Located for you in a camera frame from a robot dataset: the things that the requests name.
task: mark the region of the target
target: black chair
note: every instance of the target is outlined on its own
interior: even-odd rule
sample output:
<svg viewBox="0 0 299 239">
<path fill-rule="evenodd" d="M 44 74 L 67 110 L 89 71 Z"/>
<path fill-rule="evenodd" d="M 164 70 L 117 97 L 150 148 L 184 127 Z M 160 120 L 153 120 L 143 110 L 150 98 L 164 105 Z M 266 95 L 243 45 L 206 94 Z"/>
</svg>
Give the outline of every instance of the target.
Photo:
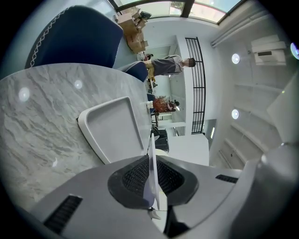
<svg viewBox="0 0 299 239">
<path fill-rule="evenodd" d="M 53 63 L 87 63 L 113 67 L 123 31 L 100 12 L 72 6 L 41 32 L 25 68 Z"/>
</svg>

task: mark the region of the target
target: window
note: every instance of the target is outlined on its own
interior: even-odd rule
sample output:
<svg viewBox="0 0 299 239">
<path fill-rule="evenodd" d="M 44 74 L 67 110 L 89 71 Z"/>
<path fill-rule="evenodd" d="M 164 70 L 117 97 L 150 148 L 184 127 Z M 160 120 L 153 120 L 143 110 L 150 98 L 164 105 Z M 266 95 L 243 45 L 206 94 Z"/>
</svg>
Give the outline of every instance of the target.
<svg viewBox="0 0 299 239">
<path fill-rule="evenodd" d="M 203 5 L 214 7 L 226 13 L 239 1 L 240 0 L 195 0 L 196 3 L 202 3 Z"/>
<path fill-rule="evenodd" d="M 208 21 L 213 21 L 215 23 L 217 23 L 224 15 L 225 15 L 225 12 L 221 12 L 212 7 L 201 5 L 198 3 L 193 4 L 193 7 L 189 14 L 189 16 L 191 16 L 191 17 L 206 19 Z"/>
<path fill-rule="evenodd" d="M 131 12 L 134 13 L 137 11 L 137 8 L 140 8 L 140 11 L 148 12 L 151 15 L 151 18 L 154 17 L 166 17 L 166 16 L 180 16 L 184 7 L 184 2 L 151 2 L 140 4 L 135 7 L 130 7 L 126 10 L 121 11 L 122 14 Z"/>
<path fill-rule="evenodd" d="M 183 0 L 159 1 L 159 0 L 108 0 L 117 12 L 133 13 L 140 8 L 155 17 L 181 16 L 198 18 L 219 24 L 227 13 L 236 5 L 246 0 Z"/>
</svg>

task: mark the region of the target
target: white marble tabletop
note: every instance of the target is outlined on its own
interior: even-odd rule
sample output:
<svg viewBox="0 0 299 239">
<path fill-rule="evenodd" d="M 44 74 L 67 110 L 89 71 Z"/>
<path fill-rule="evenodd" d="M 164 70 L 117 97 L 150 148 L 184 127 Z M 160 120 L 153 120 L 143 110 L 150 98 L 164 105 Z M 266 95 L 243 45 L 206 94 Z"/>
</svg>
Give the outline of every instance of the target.
<svg viewBox="0 0 299 239">
<path fill-rule="evenodd" d="M 96 65 L 60 63 L 2 79 L 0 166 L 13 202 L 29 210 L 77 173 L 103 164 L 76 118 L 85 109 L 123 96 L 131 99 L 147 148 L 151 118 L 145 84 L 131 75 Z"/>
</svg>

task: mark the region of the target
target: black metal railing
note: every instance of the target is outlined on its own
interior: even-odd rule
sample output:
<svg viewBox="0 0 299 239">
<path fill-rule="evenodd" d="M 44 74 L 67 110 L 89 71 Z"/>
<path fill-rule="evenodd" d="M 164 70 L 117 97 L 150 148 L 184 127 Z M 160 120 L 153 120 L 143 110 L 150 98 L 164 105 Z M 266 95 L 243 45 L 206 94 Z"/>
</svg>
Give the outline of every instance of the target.
<svg viewBox="0 0 299 239">
<path fill-rule="evenodd" d="M 206 109 L 205 67 L 198 38 L 186 38 L 186 41 L 190 58 L 196 61 L 196 66 L 192 67 L 194 93 L 192 134 L 201 134 Z"/>
</svg>

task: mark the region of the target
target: white tray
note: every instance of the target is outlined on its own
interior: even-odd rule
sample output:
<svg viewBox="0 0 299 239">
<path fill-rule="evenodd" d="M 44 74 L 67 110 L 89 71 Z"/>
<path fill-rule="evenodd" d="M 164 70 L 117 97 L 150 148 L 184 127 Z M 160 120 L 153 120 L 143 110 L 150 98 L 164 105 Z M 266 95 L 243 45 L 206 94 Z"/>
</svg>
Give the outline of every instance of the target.
<svg viewBox="0 0 299 239">
<path fill-rule="evenodd" d="M 84 110 L 79 127 L 105 163 L 144 154 L 142 140 L 129 97 L 117 98 Z"/>
</svg>

